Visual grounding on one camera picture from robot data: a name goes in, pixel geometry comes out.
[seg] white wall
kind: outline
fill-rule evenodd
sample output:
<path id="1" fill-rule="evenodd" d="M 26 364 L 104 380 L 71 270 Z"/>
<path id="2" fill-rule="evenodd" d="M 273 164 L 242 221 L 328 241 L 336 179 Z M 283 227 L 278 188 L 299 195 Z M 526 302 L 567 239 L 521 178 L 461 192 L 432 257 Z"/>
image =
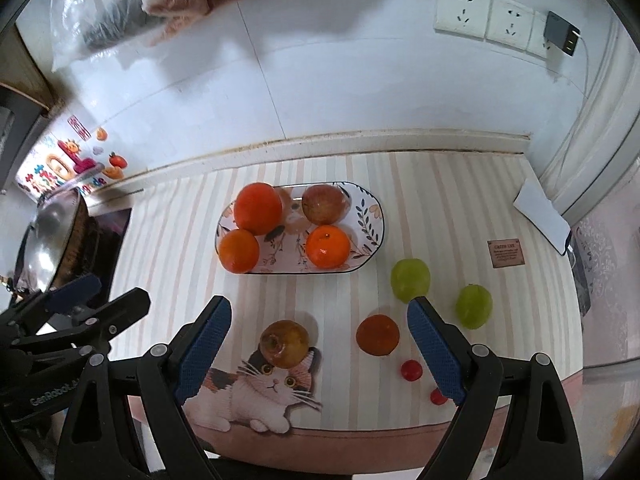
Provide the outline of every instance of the white wall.
<path id="1" fill-rule="evenodd" d="M 27 225 L 35 215 L 36 205 L 16 186 L 0 195 L 0 274 L 13 272 L 15 257 Z M 9 303 L 10 295 L 0 288 L 0 311 Z"/>
<path id="2" fill-rule="evenodd" d="M 615 19 L 604 0 L 516 0 L 582 30 L 595 79 Z M 49 0 L 18 20 L 50 68 Z M 532 134 L 541 173 L 582 103 L 586 59 L 547 63 L 433 30 L 435 0 L 243 0 L 151 51 L 76 62 L 52 81 L 89 129 L 129 139 L 154 169 L 205 153 L 348 130 Z"/>

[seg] tray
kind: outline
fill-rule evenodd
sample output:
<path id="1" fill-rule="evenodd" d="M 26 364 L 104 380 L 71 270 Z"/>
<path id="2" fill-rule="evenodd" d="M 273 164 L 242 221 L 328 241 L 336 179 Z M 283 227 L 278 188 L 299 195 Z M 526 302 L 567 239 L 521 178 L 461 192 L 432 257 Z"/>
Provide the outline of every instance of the tray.
<path id="1" fill-rule="evenodd" d="M 302 212 L 302 194 L 315 184 L 276 187 L 282 199 L 282 223 L 270 233 L 259 236 L 260 259 L 249 274 L 335 274 L 352 272 L 363 266 L 378 251 L 385 237 L 382 207 L 376 197 L 353 182 L 321 182 L 342 189 L 351 200 L 351 208 L 335 225 L 351 239 L 349 259 L 337 269 L 318 269 L 306 257 L 305 242 L 316 228 Z M 223 211 L 216 228 L 216 252 L 221 238 L 234 229 L 232 202 Z"/>

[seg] power outlet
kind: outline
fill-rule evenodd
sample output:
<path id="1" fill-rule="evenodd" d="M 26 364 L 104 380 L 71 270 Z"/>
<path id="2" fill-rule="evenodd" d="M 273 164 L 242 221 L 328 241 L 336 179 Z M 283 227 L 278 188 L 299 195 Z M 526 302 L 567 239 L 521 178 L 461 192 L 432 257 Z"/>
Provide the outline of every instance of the power outlet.
<path id="1" fill-rule="evenodd" d="M 436 30 L 484 38 L 491 0 L 438 0 Z"/>
<path id="2" fill-rule="evenodd" d="M 526 50 L 533 27 L 533 9 L 513 0 L 493 0 L 486 38 Z"/>
<path id="3" fill-rule="evenodd" d="M 533 28 L 527 45 L 527 52 L 534 56 L 547 59 L 551 43 L 545 39 L 546 14 L 537 12 L 533 16 Z"/>

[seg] bolt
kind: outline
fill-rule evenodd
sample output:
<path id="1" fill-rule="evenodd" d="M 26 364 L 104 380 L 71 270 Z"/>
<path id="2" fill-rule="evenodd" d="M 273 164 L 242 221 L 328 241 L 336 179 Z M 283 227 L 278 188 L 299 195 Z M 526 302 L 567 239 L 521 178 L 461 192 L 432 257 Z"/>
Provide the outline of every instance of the bolt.
<path id="1" fill-rule="evenodd" d="M 167 347 L 166 345 L 163 345 L 163 344 L 153 345 L 151 347 L 151 355 L 153 357 L 163 356 L 164 354 L 166 354 L 166 351 L 167 351 Z"/>
<path id="2" fill-rule="evenodd" d="M 94 354 L 91 357 L 89 357 L 89 364 L 91 366 L 97 366 L 102 364 L 102 361 L 104 361 L 104 355 L 102 354 Z"/>
<path id="3" fill-rule="evenodd" d="M 547 366 L 551 364 L 551 359 L 549 359 L 549 356 L 546 354 L 536 354 L 536 362 L 539 365 Z"/>
<path id="4" fill-rule="evenodd" d="M 471 351 L 478 357 L 487 357 L 489 355 L 489 349 L 484 345 L 473 345 Z"/>

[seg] cooking pot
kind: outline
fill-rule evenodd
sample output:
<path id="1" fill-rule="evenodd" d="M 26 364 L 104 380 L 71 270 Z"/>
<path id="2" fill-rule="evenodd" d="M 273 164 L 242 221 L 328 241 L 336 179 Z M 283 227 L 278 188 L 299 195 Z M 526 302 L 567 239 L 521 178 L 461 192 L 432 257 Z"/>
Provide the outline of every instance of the cooking pot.
<path id="1" fill-rule="evenodd" d="M 91 218 L 76 187 L 44 196 L 28 225 L 15 262 L 14 276 L 4 279 L 18 295 L 59 288 L 78 274 Z"/>

